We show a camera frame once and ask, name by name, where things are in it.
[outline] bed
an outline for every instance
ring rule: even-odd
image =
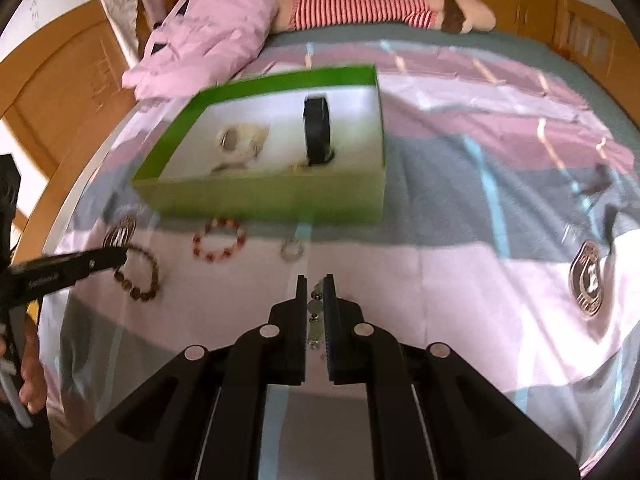
[[[105,272],[45,298],[41,357],[58,451],[186,346],[232,344],[292,297],[298,274],[313,285],[329,272],[341,297],[400,341],[450,344],[584,474],[609,449],[640,394],[638,130],[579,67],[500,32],[285,33],[243,75],[352,62],[380,76],[388,169],[379,225],[248,222],[244,250],[207,266],[190,251],[206,219],[162,218],[129,186],[185,100],[129,100],[107,141],[87,149],[45,252],[101,246],[135,216],[132,241],[158,258],[162,293],[133,303]],[[293,265],[279,258],[292,236],[306,238]],[[606,291],[593,318],[567,287],[587,239],[603,257]],[[145,279],[143,268],[131,272]],[[269,391],[262,478],[373,478],[364,389],[330,386],[324,352],[308,352],[301,388]]]

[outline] red striped fabric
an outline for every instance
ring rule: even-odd
[[[424,0],[296,0],[291,25],[294,30],[347,23],[404,22],[428,28],[434,12]]]

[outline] pink fabric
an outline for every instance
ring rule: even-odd
[[[151,33],[145,56],[122,75],[136,98],[190,97],[226,82],[260,53],[276,15],[276,0],[178,0]],[[165,44],[152,54],[156,44]]]

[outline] human hand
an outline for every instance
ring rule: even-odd
[[[4,356],[6,343],[0,336],[0,358]],[[24,384],[20,389],[20,402],[34,415],[47,403],[47,383],[44,380],[44,368],[40,364],[40,343],[36,325],[30,317],[24,324],[24,355],[20,365],[20,374]],[[4,392],[0,390],[0,400],[6,402]]]

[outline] silver badge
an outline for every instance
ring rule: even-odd
[[[580,309],[595,316],[602,305],[600,253],[595,242],[582,244],[569,270],[569,289]]]

